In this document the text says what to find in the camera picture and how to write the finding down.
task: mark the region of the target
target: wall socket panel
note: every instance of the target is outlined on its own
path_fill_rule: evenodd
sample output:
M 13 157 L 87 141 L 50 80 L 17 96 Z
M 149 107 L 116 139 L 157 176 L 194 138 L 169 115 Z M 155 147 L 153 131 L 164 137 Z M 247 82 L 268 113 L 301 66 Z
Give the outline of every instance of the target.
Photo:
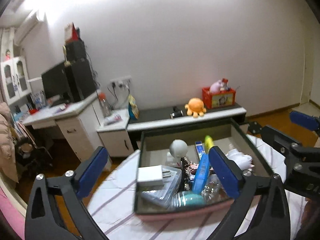
M 114 82 L 116 84 L 116 86 L 118 87 L 120 84 L 131 84 L 132 81 L 132 77 L 131 76 L 125 76 L 125 77 L 120 77 L 120 78 L 115 78 L 115 79 L 111 79 L 110 83 Z

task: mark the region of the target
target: white desk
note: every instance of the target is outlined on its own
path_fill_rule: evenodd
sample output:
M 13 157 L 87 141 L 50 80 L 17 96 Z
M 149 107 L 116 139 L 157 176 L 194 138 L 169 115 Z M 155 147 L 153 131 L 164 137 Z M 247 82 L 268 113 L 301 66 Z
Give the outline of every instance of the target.
M 58 126 L 72 150 L 81 162 L 87 160 L 98 146 L 103 143 L 97 133 L 103 120 L 102 109 L 97 93 L 94 92 L 85 100 L 70 104 L 66 110 L 58 112 L 60 106 L 41 109 L 28 116 L 22 123 L 32 125 L 34 129 Z M 109 158 L 106 169 L 111 168 Z
M 45 107 L 40 109 L 35 114 L 28 116 L 23 120 L 25 126 L 32 125 L 34 129 L 46 128 L 55 126 L 55 120 L 67 118 L 71 116 L 79 115 L 89 104 L 91 104 L 97 98 L 97 93 L 94 92 L 88 96 L 85 100 L 82 100 L 77 103 L 71 103 L 66 110 L 57 113 L 59 106 L 54 107 Z

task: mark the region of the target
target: pink puffer jacket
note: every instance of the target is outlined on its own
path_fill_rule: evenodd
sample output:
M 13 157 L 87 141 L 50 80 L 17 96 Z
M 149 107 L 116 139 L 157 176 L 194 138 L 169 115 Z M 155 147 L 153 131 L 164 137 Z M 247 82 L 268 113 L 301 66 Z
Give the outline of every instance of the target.
M 10 109 L 6 103 L 0 103 L 0 169 L 10 179 L 18 182 L 14 144 L 10 131 Z

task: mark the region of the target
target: white power adapter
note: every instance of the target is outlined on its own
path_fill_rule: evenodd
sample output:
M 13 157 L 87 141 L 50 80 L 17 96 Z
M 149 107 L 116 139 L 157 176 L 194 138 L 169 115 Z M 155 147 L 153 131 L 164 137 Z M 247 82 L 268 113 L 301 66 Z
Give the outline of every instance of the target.
M 137 183 L 142 187 L 163 185 L 162 165 L 138 168 Z

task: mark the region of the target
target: red basket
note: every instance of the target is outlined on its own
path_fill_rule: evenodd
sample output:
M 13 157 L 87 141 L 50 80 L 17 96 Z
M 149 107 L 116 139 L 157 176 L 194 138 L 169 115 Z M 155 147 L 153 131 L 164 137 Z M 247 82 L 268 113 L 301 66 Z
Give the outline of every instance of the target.
M 38 110 L 35 108 L 29 110 L 30 114 L 35 114 L 36 112 L 38 112 Z
M 210 87 L 202 88 L 202 101 L 206 108 L 212 109 L 224 106 L 233 106 L 235 104 L 236 91 L 221 91 L 219 93 L 210 93 Z

